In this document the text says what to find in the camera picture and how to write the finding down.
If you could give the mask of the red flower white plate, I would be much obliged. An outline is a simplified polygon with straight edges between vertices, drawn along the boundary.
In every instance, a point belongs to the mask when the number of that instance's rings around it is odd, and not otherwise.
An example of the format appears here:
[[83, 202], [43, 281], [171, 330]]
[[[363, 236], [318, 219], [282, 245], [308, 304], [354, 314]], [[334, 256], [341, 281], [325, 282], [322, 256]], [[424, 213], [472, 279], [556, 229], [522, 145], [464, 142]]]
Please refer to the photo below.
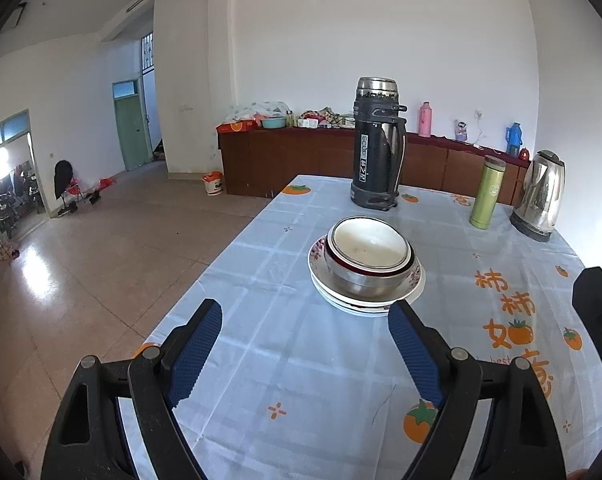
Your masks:
[[378, 304], [376, 304], [376, 306], [373, 306], [372, 304], [369, 304], [368, 306], [358, 306], [352, 300], [349, 300], [349, 301], [341, 300], [341, 299], [337, 298], [336, 296], [333, 296], [333, 294], [331, 292], [327, 292], [327, 290], [321, 285], [320, 282], [318, 282], [316, 280], [312, 280], [312, 283], [315, 286], [318, 293], [331, 306], [337, 308], [338, 310], [341, 310], [341, 311], [347, 312], [347, 313], [351, 313], [353, 315], [363, 316], [363, 318], [374, 318], [375, 316], [386, 315], [391, 307], [391, 304], [393, 304], [397, 300], [403, 299], [403, 300], [406, 300], [407, 302], [416, 301], [421, 296], [421, 294], [423, 293], [423, 290], [425, 289], [426, 276], [423, 276], [419, 280], [418, 284], [414, 287], [412, 292], [408, 292], [407, 289], [404, 286], [402, 286], [401, 292], [397, 293], [399, 295], [399, 297], [397, 297], [395, 299], [390, 299], [390, 300], [385, 300], [385, 301], [379, 302]]

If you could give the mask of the small decorated jar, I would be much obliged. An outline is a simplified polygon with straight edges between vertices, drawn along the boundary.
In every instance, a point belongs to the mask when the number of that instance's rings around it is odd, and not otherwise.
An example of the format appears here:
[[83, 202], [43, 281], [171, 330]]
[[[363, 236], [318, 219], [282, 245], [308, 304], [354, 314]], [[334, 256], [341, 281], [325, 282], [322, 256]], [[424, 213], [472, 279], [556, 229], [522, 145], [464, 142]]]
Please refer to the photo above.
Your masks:
[[454, 124], [454, 136], [458, 142], [465, 143], [467, 141], [467, 124], [462, 120], [457, 120]]

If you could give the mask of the large black thermos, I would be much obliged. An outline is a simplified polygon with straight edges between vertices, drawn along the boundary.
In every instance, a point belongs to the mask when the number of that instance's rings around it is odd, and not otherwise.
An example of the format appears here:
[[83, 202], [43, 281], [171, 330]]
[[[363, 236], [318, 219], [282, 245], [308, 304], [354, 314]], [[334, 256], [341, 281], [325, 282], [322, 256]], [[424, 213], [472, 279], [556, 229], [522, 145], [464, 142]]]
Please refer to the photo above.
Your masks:
[[353, 178], [350, 196], [357, 206], [388, 211], [397, 206], [406, 150], [407, 107], [397, 83], [361, 77], [353, 104], [355, 120]]

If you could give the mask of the green door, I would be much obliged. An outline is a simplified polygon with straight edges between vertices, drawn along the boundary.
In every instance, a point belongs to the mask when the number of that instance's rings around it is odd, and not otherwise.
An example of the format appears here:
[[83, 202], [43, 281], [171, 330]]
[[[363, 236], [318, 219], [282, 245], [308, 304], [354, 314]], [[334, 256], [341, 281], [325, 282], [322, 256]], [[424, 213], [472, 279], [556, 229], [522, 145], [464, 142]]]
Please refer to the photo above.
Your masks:
[[132, 171], [151, 160], [146, 115], [137, 80], [112, 84], [116, 131], [125, 169]]

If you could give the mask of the stainless steel bowl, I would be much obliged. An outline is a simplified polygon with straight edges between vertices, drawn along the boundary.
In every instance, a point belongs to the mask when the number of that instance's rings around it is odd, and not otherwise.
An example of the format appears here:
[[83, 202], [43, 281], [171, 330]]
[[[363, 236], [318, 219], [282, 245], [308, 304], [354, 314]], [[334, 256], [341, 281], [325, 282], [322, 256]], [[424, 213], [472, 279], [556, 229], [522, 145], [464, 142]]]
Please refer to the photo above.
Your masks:
[[418, 258], [411, 272], [394, 278], [367, 278], [367, 276], [350, 273], [339, 275], [329, 269], [328, 272], [342, 289], [364, 299], [379, 299], [389, 295], [390, 292], [398, 292], [402, 286], [410, 292], [425, 275]]

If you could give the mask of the red child tricycle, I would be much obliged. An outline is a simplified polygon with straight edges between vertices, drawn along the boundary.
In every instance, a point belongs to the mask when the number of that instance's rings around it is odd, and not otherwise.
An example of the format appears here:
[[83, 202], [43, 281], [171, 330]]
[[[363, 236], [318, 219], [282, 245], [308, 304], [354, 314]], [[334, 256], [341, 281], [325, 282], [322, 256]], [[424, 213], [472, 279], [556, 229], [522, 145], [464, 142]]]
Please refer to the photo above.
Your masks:
[[59, 160], [54, 165], [54, 197], [61, 200], [62, 203], [57, 211], [57, 216], [74, 214], [74, 212], [77, 212], [80, 203], [88, 202], [95, 205], [100, 201], [101, 192], [115, 185], [115, 183], [116, 181], [113, 178], [103, 178], [93, 188], [85, 191], [80, 186], [80, 181], [75, 177], [71, 162]]

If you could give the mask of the pink thermos flask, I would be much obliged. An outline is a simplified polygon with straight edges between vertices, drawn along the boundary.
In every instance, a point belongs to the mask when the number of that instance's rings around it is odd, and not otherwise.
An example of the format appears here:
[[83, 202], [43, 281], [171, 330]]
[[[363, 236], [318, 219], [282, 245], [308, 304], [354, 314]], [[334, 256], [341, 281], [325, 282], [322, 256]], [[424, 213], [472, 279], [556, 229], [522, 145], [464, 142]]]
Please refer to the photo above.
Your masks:
[[423, 138], [431, 136], [432, 108], [428, 101], [423, 102], [419, 109], [418, 135]]

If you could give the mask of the brown wooden sideboard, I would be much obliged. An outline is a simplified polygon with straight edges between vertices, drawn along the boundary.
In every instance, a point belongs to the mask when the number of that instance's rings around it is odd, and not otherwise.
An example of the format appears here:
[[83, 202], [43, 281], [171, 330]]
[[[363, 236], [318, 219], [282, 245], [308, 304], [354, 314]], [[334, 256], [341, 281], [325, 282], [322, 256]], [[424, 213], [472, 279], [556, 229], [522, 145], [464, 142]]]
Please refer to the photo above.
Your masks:
[[[353, 177], [350, 129], [253, 129], [223, 132], [217, 139], [229, 194], [272, 198], [299, 174]], [[407, 136], [400, 183], [475, 196], [487, 155], [506, 164], [498, 202], [518, 204], [529, 162], [438, 136]]]

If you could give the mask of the cream enamel bowl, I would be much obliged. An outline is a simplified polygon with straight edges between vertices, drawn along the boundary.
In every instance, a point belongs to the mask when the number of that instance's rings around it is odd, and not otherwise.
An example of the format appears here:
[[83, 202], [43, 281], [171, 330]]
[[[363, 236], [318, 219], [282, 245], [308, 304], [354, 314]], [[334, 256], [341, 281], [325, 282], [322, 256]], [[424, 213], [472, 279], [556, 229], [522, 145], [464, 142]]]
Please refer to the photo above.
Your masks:
[[397, 272], [413, 257], [411, 245], [394, 226], [371, 217], [338, 221], [328, 231], [327, 243], [349, 266], [371, 273]]

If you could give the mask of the stainless electric kettle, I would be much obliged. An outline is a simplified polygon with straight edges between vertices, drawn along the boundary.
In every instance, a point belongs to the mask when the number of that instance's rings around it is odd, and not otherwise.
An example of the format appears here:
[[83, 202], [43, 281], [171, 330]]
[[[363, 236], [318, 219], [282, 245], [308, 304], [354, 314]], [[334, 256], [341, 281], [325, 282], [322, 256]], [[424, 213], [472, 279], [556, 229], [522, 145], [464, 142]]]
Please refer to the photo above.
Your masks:
[[554, 232], [565, 187], [565, 163], [552, 151], [538, 151], [527, 169], [522, 200], [510, 223], [522, 234], [548, 242]]

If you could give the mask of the blue thermos flask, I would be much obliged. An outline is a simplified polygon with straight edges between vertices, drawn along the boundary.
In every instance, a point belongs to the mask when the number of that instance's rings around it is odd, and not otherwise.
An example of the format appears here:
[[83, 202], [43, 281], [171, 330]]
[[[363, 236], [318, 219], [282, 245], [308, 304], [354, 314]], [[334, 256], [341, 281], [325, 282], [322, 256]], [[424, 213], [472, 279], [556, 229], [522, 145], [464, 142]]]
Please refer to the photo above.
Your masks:
[[514, 122], [513, 125], [506, 128], [506, 154], [513, 158], [519, 157], [520, 149], [522, 148], [522, 128], [519, 122]]

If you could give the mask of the pink flower white plate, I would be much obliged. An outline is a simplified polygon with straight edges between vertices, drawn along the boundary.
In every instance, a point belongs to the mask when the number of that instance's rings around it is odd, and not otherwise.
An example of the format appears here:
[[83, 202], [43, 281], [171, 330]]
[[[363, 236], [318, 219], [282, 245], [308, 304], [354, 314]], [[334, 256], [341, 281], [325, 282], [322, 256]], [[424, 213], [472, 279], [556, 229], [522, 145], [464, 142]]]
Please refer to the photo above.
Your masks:
[[399, 297], [397, 294], [398, 292], [390, 292], [389, 295], [382, 296], [379, 299], [364, 299], [352, 294], [352, 292], [342, 289], [328, 272], [326, 261], [324, 259], [325, 243], [326, 237], [322, 236], [312, 245], [307, 254], [307, 266], [310, 270], [311, 280], [320, 282], [327, 292], [331, 292], [333, 296], [344, 301], [352, 300], [358, 306], [368, 306], [369, 304], [376, 306], [379, 302]]

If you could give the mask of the green thermos bottle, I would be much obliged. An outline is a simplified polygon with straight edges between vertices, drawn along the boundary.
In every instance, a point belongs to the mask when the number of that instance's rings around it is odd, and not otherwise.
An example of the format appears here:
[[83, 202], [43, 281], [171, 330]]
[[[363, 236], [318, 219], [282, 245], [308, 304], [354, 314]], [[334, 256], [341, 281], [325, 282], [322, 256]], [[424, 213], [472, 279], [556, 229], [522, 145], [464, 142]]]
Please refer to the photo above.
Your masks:
[[505, 170], [506, 162], [502, 159], [490, 155], [484, 157], [479, 188], [469, 217], [469, 223], [477, 229], [486, 230], [490, 226]]

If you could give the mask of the white plastic bucket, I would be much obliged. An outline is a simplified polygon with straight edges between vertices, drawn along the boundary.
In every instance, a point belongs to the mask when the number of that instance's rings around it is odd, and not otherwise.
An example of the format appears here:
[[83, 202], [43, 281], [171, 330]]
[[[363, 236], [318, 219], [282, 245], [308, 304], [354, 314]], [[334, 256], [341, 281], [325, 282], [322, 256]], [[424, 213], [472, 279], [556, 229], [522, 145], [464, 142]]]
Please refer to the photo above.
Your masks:
[[223, 193], [223, 174], [220, 171], [211, 171], [201, 177], [208, 196], [216, 196]]

